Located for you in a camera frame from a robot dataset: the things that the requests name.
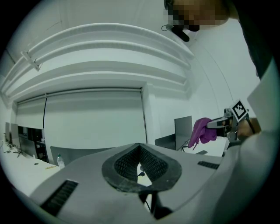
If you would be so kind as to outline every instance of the white roller blind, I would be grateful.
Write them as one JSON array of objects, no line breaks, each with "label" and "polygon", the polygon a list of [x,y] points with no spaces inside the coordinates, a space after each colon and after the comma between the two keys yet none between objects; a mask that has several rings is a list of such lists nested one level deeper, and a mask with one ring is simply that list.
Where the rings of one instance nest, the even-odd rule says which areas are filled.
[{"label": "white roller blind", "polygon": [[39,99],[17,106],[16,123],[22,127],[43,129],[46,99]]},{"label": "white roller blind", "polygon": [[50,147],[100,149],[146,143],[140,92],[87,92],[49,97],[45,140]]}]

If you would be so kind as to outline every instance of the purple cloth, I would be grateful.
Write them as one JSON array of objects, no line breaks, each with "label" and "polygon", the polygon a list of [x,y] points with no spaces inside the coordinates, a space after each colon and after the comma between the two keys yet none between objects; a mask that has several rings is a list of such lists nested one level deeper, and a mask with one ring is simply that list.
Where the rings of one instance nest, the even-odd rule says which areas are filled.
[{"label": "purple cloth", "polygon": [[206,117],[196,121],[193,127],[192,136],[189,140],[188,148],[193,147],[195,143],[198,144],[199,139],[203,144],[217,139],[217,130],[206,128],[207,123],[210,121],[211,119]]}]

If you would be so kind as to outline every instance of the vent grille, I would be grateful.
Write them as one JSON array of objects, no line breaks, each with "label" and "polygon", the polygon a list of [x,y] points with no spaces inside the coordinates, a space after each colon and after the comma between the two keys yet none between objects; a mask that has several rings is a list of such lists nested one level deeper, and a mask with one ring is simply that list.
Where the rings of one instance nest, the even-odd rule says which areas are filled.
[{"label": "vent grille", "polygon": [[201,165],[201,166],[211,168],[211,169],[215,169],[215,170],[217,170],[218,167],[219,167],[219,164],[209,163],[209,162],[205,162],[205,161],[199,161],[197,164]]},{"label": "vent grille", "polygon": [[66,180],[41,206],[48,213],[56,216],[70,195],[73,193],[78,183]]}]

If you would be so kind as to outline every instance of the person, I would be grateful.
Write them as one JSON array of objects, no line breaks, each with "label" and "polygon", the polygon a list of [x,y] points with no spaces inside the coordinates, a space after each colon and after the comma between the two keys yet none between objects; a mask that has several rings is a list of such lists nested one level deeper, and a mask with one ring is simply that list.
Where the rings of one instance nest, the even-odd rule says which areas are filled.
[{"label": "person", "polygon": [[[173,15],[177,24],[185,29],[197,31],[204,27],[224,24],[229,18],[237,19],[241,25],[249,54],[256,67],[257,76],[261,79],[273,55],[263,32],[266,21],[256,10],[252,1],[242,0],[164,0],[165,9]],[[255,133],[261,131],[257,118],[250,118]],[[246,120],[238,124],[238,137],[253,135]]]}]

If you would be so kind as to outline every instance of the plastic bottle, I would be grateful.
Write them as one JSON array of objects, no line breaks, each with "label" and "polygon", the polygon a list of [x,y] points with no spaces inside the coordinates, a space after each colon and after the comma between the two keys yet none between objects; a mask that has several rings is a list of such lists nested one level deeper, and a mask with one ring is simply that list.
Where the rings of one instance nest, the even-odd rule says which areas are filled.
[{"label": "plastic bottle", "polygon": [[64,161],[59,153],[57,155],[57,163],[60,169],[63,169],[65,167]]}]

